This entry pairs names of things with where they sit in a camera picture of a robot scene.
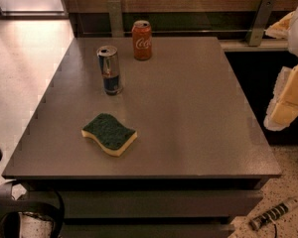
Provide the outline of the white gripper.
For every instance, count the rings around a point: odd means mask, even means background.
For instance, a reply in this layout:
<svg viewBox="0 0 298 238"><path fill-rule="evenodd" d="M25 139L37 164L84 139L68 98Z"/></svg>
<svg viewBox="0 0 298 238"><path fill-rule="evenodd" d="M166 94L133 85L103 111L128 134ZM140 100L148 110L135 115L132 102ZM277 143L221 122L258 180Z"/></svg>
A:
<svg viewBox="0 0 298 238"><path fill-rule="evenodd" d="M265 35L275 39L288 39L288 50L298 57L298 7L272 24ZM298 64L293 68L283 66L277 76L273 98L270 100L264 127L270 131L281 131L298 117Z"/></svg>

